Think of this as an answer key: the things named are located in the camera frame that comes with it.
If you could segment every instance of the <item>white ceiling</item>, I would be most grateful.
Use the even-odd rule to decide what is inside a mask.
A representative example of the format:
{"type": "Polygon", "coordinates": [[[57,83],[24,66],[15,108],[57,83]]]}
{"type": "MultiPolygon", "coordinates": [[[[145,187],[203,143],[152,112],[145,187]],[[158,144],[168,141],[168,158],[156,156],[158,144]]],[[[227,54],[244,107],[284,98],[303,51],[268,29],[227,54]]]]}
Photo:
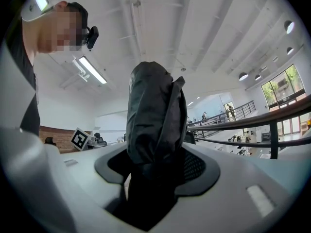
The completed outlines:
{"type": "MultiPolygon", "coordinates": [[[[58,1],[49,0],[51,5],[58,1]]],[[[290,58],[286,48],[297,51],[303,44],[299,23],[291,34],[285,33],[284,22],[295,18],[280,0],[66,1],[88,10],[88,25],[98,27],[99,38],[91,52],[83,47],[76,53],[41,55],[40,60],[58,63],[54,70],[61,83],[76,72],[64,62],[85,55],[108,83],[100,85],[90,77],[74,86],[95,96],[126,96],[130,73],[140,61],[160,63],[175,79],[183,76],[187,100],[247,88],[256,82],[251,75],[239,82],[242,71],[254,76],[275,56],[285,63],[290,58]]],[[[276,69],[269,67],[263,77],[276,69]]]]}

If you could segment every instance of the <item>brick wall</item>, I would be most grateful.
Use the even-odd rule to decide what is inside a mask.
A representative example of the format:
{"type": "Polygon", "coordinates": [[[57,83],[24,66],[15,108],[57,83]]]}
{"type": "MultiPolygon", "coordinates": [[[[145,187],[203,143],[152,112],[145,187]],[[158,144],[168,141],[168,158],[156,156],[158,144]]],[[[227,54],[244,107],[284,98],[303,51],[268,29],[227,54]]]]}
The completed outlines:
{"type": "Polygon", "coordinates": [[[69,150],[73,149],[71,144],[73,133],[74,130],[62,130],[40,126],[39,137],[43,143],[45,142],[45,138],[53,137],[53,142],[56,143],[59,150],[69,150]]]}

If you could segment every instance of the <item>metal railing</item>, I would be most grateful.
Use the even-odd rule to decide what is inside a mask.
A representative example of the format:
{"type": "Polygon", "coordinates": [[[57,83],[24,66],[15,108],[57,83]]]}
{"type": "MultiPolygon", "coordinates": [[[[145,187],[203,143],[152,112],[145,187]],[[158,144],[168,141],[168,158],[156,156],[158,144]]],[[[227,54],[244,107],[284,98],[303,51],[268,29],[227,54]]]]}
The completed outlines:
{"type": "Polygon", "coordinates": [[[196,140],[242,146],[242,147],[262,147],[271,148],[271,159],[277,159],[278,147],[300,146],[311,143],[311,137],[306,137],[298,140],[279,142],[277,134],[277,123],[280,121],[288,120],[293,117],[297,117],[306,114],[311,111],[311,95],[291,104],[287,107],[268,112],[259,116],[236,120],[233,122],[225,122],[214,125],[203,125],[188,127],[187,131],[223,131],[223,130],[236,130],[243,128],[259,127],[263,125],[270,125],[270,143],[241,143],[241,142],[229,142],[229,141],[217,141],[204,138],[195,137],[196,140]]]}
{"type": "MultiPolygon", "coordinates": [[[[226,123],[226,122],[233,122],[233,121],[241,120],[241,119],[246,118],[249,114],[251,114],[255,110],[256,108],[254,105],[254,101],[250,101],[240,107],[235,108],[232,111],[227,111],[227,112],[209,117],[207,119],[204,119],[198,122],[190,123],[188,124],[188,130],[192,129],[195,126],[206,126],[210,124],[219,124],[219,123],[226,123]]],[[[215,135],[218,132],[220,132],[220,130],[213,130],[213,131],[205,131],[205,130],[196,131],[195,130],[193,131],[196,137],[198,136],[201,137],[200,138],[201,140],[208,138],[212,135],[215,135]]]]}

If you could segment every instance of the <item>ear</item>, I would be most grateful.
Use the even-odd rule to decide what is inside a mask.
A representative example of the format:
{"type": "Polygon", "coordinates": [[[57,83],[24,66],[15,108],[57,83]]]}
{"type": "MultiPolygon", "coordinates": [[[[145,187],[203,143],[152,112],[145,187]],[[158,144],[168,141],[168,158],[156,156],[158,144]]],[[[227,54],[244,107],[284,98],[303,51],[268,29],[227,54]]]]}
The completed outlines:
{"type": "Polygon", "coordinates": [[[61,1],[57,3],[56,5],[54,5],[54,10],[63,10],[66,6],[67,6],[67,2],[61,1]]]}

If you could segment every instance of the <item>railing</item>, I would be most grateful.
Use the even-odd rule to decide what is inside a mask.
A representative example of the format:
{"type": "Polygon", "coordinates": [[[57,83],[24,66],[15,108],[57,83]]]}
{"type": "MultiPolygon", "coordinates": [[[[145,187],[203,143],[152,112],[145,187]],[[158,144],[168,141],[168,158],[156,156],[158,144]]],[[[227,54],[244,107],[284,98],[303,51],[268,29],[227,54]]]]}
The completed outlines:
{"type": "MultiPolygon", "coordinates": [[[[254,112],[256,110],[255,105],[254,105],[254,101],[250,101],[240,107],[235,108],[234,110],[231,111],[227,111],[224,113],[221,113],[219,115],[216,116],[212,116],[209,117],[207,119],[198,121],[198,122],[194,122],[194,123],[190,123],[188,124],[188,130],[192,129],[192,127],[194,126],[206,126],[206,125],[210,125],[210,124],[218,124],[218,123],[226,123],[226,122],[232,122],[232,121],[237,121],[240,119],[244,119],[246,118],[249,114],[251,114],[252,112],[254,112]]],[[[207,137],[210,137],[212,135],[215,135],[219,132],[216,130],[212,130],[212,131],[204,131],[201,130],[201,133],[199,133],[198,131],[193,131],[194,135],[196,137],[201,136],[200,140],[205,139],[207,137]]]]}
{"type": "Polygon", "coordinates": [[[254,116],[237,120],[233,122],[225,122],[215,125],[204,125],[188,127],[188,131],[222,131],[222,130],[236,130],[243,128],[259,127],[263,125],[270,125],[270,143],[241,143],[229,141],[217,141],[204,138],[195,137],[196,140],[213,142],[218,144],[242,146],[242,147],[263,147],[271,148],[271,159],[277,159],[278,147],[299,146],[311,143],[311,137],[302,138],[299,140],[278,142],[277,123],[280,121],[288,120],[311,111],[311,95],[302,100],[297,101],[287,107],[278,109],[276,111],[268,112],[260,116],[254,116]]]}

